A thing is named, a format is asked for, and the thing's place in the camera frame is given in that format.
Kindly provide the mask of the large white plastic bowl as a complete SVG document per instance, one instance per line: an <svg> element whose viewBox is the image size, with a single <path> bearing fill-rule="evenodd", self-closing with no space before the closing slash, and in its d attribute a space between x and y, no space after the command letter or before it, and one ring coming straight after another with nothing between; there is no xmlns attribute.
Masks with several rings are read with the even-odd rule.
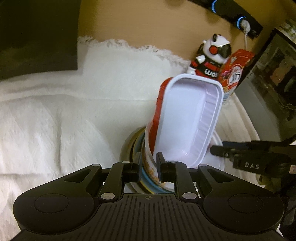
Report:
<svg viewBox="0 0 296 241"><path fill-rule="evenodd" d="M152 194L155 193L172 193L182 188L184 192L198 193L194 184L195 177L198 174L199 167L213 167L220 171L225 169L225 158L211 154L212 146L220 146L222 142L214 132L210 144L206 150L205 156L199 164L189 166L180 161L166 161L165 155L161 152L154 157L149 146L149 132L152 123L145 127L144 140L142 146L142 166L141 184Z"/></svg>

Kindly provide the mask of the blue plate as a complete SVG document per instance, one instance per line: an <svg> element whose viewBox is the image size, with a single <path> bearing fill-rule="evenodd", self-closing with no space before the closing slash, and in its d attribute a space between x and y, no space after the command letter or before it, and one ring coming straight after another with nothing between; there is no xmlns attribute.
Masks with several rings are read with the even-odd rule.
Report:
<svg viewBox="0 0 296 241"><path fill-rule="evenodd" d="M141 174L141 179L140 179L140 187L142 190L144 190L145 193L163 193L163 190L159 188L158 185L152 181L147 172L145 171L144 168L144 160L145 160L145 147L144 147L144 135L141 136L140 138L140 153L141 153L141 160L142 160L142 174Z"/></svg>

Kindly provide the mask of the white rectangular plastic tray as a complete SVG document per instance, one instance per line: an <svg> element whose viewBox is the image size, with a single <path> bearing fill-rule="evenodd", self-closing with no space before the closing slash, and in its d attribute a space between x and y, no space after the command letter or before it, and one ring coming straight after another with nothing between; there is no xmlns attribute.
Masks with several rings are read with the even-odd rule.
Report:
<svg viewBox="0 0 296 241"><path fill-rule="evenodd" d="M222 85L213 79L179 74L159 89L149 129L152 156L197 167L206 155L223 100Z"/></svg>

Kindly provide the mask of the glass door cabinet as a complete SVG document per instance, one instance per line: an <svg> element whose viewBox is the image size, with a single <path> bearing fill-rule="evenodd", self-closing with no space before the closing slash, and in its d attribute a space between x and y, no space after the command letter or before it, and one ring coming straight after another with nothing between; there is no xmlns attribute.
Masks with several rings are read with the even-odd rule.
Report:
<svg viewBox="0 0 296 241"><path fill-rule="evenodd" d="M295 135L295 21L275 28L235 91L259 138Z"/></svg>

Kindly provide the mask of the red snack carton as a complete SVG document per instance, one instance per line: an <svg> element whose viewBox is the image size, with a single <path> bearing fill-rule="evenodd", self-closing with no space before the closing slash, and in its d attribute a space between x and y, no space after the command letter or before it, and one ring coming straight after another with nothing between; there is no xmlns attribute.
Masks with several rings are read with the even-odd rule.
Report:
<svg viewBox="0 0 296 241"><path fill-rule="evenodd" d="M217 81L223 87L223 103L226 103L233 94L241 80L244 68L250 63L254 56L255 54L250 51L239 49L234 52L222 66Z"/></svg>

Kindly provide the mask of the white fringed tablecloth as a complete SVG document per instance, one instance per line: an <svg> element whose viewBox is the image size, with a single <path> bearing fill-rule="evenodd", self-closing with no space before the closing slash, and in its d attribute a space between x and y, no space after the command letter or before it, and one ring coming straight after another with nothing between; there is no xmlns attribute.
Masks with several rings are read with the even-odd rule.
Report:
<svg viewBox="0 0 296 241"><path fill-rule="evenodd" d="M152 45L78 39L78 70L1 82L1 240L19 233L15 199L91 164L119 160L125 139L148 124L159 87L189 59Z"/></svg>

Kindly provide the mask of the red white robot figurine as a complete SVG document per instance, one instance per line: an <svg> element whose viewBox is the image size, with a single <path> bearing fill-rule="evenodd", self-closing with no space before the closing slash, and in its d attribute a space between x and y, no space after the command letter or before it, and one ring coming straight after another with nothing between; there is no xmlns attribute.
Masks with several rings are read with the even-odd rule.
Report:
<svg viewBox="0 0 296 241"><path fill-rule="evenodd" d="M230 42L220 34L213 34L200 45L197 56L191 61L186 73L216 80L231 53Z"/></svg>

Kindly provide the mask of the black power strip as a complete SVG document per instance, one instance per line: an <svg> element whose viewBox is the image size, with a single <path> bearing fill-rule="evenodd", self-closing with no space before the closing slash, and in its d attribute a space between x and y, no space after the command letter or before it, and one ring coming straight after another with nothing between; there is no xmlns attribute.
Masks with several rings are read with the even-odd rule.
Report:
<svg viewBox="0 0 296 241"><path fill-rule="evenodd" d="M261 33L263 27L255 18L250 15L243 7L232 0L192 0L192 3L198 4L203 8L215 13L228 21L232 25L236 26L237 29L243 31L241 22L243 20L248 21L250 24L250 31L248 37L251 39L257 38Z"/></svg>

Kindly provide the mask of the black monitor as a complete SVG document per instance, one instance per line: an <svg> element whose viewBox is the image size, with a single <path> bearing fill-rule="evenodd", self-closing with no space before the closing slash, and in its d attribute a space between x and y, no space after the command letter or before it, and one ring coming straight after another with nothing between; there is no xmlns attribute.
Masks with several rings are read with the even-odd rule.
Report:
<svg viewBox="0 0 296 241"><path fill-rule="evenodd" d="M1 79L76 70L80 1L1 1Z"/></svg>

